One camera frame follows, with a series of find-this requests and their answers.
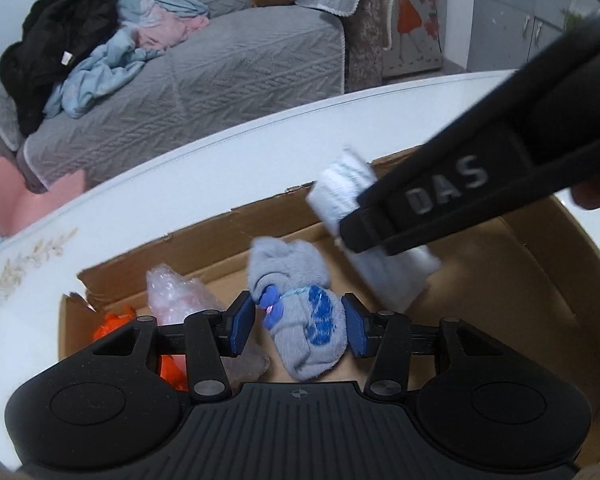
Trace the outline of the grey blue sock bundle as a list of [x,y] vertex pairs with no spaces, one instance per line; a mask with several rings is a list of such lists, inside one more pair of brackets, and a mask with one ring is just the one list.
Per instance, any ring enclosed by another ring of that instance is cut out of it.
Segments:
[[322,255],[311,243],[255,238],[247,283],[291,378],[306,382],[340,361],[348,345],[346,312],[332,291]]

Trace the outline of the grey quilted sofa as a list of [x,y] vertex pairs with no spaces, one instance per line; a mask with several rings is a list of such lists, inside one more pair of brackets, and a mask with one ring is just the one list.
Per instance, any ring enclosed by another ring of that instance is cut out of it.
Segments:
[[381,83],[391,0],[199,0],[210,24],[73,119],[24,136],[0,78],[0,157],[31,188],[80,169],[96,185],[187,143],[269,114]]

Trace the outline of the brown cardboard tray box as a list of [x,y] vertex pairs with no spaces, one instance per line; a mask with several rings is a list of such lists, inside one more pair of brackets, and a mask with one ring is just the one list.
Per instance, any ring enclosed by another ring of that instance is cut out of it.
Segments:
[[[165,263],[199,278],[219,300],[246,286],[251,241],[308,240],[321,252],[336,292],[378,301],[306,203],[306,186],[188,226],[83,270],[83,294],[65,296],[59,353],[86,347],[108,312],[146,306],[146,272]],[[441,269],[408,309],[418,324],[461,318],[560,378],[588,398],[593,423],[578,462],[600,464],[600,251],[558,200],[548,198],[437,240]]]

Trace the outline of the white striped sock bundle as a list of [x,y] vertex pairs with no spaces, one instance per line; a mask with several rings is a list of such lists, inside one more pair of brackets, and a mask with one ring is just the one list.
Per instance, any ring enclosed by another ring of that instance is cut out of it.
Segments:
[[441,268],[427,246],[389,255],[370,237],[358,196],[377,181],[370,164],[350,148],[324,169],[306,202],[385,310],[404,312]]

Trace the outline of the pink plastic chair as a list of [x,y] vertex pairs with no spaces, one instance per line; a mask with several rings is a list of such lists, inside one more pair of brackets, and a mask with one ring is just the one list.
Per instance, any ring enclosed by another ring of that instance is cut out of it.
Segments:
[[0,157],[0,237],[10,237],[79,197],[86,191],[86,173],[66,174],[46,192],[28,189],[22,173]]

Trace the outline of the grey cabinet with drawers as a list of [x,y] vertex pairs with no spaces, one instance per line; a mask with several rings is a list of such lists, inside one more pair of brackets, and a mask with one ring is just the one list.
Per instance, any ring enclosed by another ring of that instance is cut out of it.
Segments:
[[467,69],[519,68],[599,8],[598,0],[474,0]]

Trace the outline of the light blue garment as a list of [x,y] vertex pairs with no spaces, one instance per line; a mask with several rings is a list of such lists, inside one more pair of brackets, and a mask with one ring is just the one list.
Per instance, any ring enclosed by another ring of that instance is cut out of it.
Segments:
[[146,63],[165,54],[169,49],[146,50],[135,42],[137,27],[154,21],[158,6],[181,16],[203,15],[210,20],[208,6],[199,0],[118,0],[118,30],[76,64],[64,82],[56,84],[44,116],[52,118],[64,113],[73,119],[82,117],[99,101],[131,82]]

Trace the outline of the pink garment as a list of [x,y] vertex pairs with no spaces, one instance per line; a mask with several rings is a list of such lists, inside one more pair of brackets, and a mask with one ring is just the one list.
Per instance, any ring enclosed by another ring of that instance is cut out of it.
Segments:
[[139,48],[163,51],[181,44],[209,24],[206,16],[181,16],[158,6],[154,21],[137,27],[135,42]]

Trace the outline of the black garment on sofa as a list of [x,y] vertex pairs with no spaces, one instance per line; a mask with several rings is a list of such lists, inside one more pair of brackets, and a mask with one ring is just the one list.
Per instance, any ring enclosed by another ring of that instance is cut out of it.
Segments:
[[12,98],[20,132],[30,136],[44,119],[52,92],[76,64],[118,29],[118,0],[38,0],[21,39],[0,58],[0,78]]

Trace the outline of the clear bubble wrap bundle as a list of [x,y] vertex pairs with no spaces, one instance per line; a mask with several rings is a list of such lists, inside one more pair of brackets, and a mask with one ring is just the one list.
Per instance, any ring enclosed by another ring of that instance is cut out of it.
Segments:
[[[201,281],[184,278],[166,264],[147,271],[146,284],[148,307],[160,326],[181,324],[189,315],[204,310],[226,309]],[[244,382],[258,380],[271,363],[266,352],[252,340],[247,341],[240,356],[222,356],[221,360],[233,390]],[[164,356],[160,372],[175,389],[187,390],[185,356]]]

